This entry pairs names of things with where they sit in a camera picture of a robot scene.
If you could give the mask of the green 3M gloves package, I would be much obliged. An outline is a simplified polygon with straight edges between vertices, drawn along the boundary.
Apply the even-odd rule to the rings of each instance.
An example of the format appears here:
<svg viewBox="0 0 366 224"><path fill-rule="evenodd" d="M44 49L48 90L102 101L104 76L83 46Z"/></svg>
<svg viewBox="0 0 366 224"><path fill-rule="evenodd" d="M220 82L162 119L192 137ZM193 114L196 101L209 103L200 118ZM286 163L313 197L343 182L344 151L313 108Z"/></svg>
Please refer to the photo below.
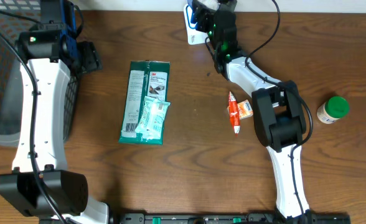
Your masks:
<svg viewBox="0 0 366 224"><path fill-rule="evenodd" d="M130 64L126 103L121 125L120 143L158 144L163 143L164 127L160 140L144 139L135 129L141 118L144 97L167 101L170 63L160 61L132 61Z"/></svg>

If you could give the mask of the red snack sachet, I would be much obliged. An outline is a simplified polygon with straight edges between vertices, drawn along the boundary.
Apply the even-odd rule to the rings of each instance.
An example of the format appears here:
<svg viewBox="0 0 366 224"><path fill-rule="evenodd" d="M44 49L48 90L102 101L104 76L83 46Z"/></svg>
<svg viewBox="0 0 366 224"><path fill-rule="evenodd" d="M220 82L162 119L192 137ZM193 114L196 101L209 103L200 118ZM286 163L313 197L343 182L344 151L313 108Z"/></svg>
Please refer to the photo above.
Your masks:
<svg viewBox="0 0 366 224"><path fill-rule="evenodd" d="M235 135L240 132L240 114L238 110L238 103L232 92L228 95L228 110L230 116L230 124L234 130Z"/></svg>

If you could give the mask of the mint green wipes pack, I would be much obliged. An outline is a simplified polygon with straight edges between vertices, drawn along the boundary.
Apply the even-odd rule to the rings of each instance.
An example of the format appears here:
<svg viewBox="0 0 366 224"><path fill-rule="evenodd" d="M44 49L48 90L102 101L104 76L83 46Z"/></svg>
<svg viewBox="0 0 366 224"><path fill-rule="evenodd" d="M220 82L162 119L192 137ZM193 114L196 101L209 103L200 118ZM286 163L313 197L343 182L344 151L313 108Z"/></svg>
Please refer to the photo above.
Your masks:
<svg viewBox="0 0 366 224"><path fill-rule="evenodd" d="M135 132L137 134L142 134L144 139L160 140L169 106L170 102L160 101L157 98L145 96L143 112Z"/></svg>

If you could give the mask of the orange Kleenex tissue pack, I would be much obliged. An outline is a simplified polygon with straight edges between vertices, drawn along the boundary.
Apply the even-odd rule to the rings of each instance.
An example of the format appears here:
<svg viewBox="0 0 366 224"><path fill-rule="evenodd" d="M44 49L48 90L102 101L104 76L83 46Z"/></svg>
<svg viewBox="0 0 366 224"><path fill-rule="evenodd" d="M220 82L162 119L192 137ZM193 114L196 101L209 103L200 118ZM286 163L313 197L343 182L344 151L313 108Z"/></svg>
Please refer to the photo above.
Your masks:
<svg viewBox="0 0 366 224"><path fill-rule="evenodd" d="M238 108L238 114L240 119L246 119L249 117L253 116L253 110L251 108L251 104L248 100L242 101L237 103L237 101L235 101L235 103L237 104L237 108Z"/></svg>

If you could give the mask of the green-lid seasoning jar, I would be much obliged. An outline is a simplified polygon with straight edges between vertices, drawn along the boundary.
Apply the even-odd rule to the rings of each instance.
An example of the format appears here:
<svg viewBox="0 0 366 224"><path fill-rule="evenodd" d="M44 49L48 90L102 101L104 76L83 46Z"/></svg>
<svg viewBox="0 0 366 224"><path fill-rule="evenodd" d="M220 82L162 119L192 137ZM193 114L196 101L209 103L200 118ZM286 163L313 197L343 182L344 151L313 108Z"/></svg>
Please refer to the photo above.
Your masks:
<svg viewBox="0 0 366 224"><path fill-rule="evenodd" d="M334 96L317 109L318 119L325 124L335 123L348 115L350 111L348 101L341 96Z"/></svg>

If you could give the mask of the white cylindrical container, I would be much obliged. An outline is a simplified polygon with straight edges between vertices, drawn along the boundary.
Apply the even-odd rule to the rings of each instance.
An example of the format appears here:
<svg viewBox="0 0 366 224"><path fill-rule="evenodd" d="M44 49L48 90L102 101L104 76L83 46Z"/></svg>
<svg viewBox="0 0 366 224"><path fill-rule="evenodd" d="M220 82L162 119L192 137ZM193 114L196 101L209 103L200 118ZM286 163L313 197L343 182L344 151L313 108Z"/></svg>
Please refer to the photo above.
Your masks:
<svg viewBox="0 0 366 224"><path fill-rule="evenodd" d="M188 0L191 8L190 23L194 24L197 31L206 32L213 23L213 16L219 8L217 0Z"/></svg>

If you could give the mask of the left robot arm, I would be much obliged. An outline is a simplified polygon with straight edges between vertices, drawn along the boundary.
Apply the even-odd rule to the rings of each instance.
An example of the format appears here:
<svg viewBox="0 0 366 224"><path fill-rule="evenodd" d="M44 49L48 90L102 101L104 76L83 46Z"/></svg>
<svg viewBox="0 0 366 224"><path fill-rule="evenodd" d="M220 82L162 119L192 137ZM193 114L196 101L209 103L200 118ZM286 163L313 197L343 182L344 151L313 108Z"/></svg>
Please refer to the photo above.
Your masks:
<svg viewBox="0 0 366 224"><path fill-rule="evenodd" d="M113 223L107 203L88 193L84 175L68 170L65 95L72 77L102 68L92 42L78 42L83 21L70 1L41 1L40 20L10 46L23 84L19 145L12 171L0 174L0 195L41 223Z"/></svg>

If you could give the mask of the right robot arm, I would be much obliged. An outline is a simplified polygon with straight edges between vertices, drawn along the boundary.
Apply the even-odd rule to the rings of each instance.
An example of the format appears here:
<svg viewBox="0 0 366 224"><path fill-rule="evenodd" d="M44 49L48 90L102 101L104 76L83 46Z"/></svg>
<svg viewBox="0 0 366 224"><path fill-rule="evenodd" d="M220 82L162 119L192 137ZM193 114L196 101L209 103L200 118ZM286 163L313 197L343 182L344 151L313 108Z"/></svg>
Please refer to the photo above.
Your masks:
<svg viewBox="0 0 366 224"><path fill-rule="evenodd" d="M236 1L188 1L191 23L205 33L215 69L252 99L254 129L268 150L276 181L274 223L310 223L301 174L301 149L313 131L309 107L295 82L262 72L238 44Z"/></svg>

